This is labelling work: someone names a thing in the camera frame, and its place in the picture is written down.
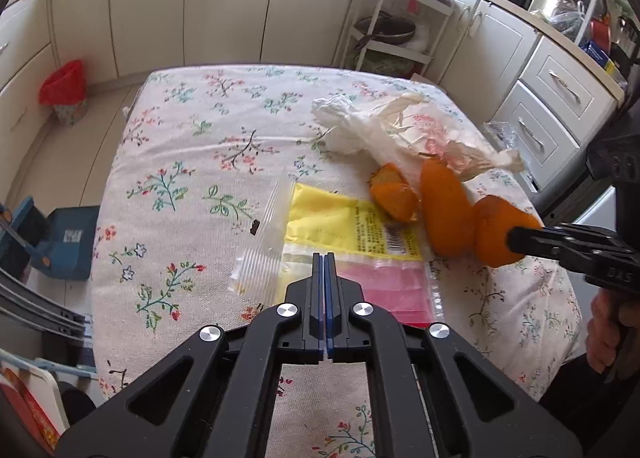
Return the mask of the person right hand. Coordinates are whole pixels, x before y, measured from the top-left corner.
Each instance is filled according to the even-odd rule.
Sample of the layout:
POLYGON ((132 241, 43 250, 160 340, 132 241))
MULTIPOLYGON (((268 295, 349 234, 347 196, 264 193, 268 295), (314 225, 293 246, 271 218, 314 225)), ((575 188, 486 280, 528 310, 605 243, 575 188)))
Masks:
POLYGON ((586 337, 588 364, 598 374, 614 363, 621 326, 639 328, 639 301, 600 289, 591 302, 586 337))

